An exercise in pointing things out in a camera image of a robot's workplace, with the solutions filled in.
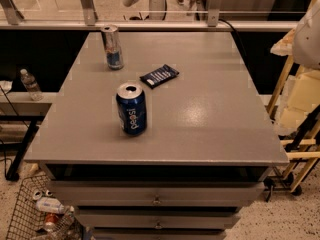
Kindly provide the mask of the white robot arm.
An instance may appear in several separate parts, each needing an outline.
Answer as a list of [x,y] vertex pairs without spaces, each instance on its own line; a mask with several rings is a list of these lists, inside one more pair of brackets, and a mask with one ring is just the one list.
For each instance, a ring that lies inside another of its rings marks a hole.
[[295,63],[320,69],[320,0],[315,2],[297,24],[292,55]]

